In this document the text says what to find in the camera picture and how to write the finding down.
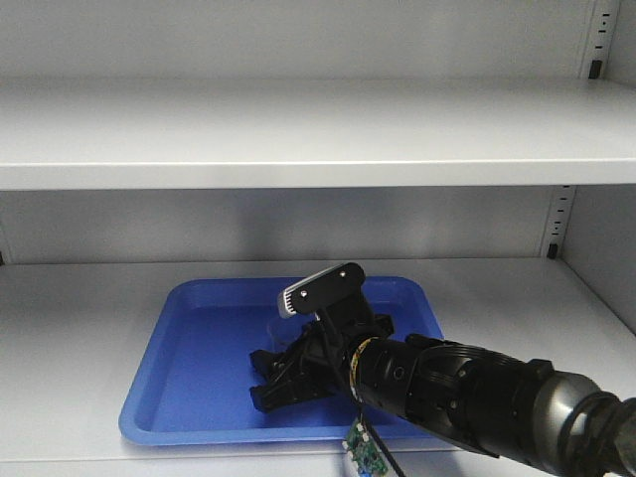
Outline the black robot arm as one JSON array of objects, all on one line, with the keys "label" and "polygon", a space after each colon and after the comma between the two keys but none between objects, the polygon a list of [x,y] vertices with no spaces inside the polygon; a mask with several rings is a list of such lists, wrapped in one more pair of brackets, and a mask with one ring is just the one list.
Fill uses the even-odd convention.
[{"label": "black robot arm", "polygon": [[397,341],[361,294],[313,310],[281,353],[254,351],[263,412],[342,392],[459,448],[555,476],[635,472],[635,402],[592,379],[421,334]]}]

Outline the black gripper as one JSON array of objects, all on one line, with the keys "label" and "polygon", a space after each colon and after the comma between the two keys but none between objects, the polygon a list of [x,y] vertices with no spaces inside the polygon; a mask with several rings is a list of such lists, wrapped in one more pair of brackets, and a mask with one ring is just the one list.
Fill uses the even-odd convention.
[{"label": "black gripper", "polygon": [[[374,338],[387,338],[394,331],[393,319],[376,314],[362,292],[286,292],[285,315],[313,314],[315,322],[304,333],[309,342],[318,340],[320,358],[334,374],[337,386],[356,398],[354,356]],[[304,370],[304,345],[291,345],[284,352],[256,350],[249,354],[252,367],[266,380],[251,387],[253,406],[261,412],[305,401],[328,398],[333,393]]]}]

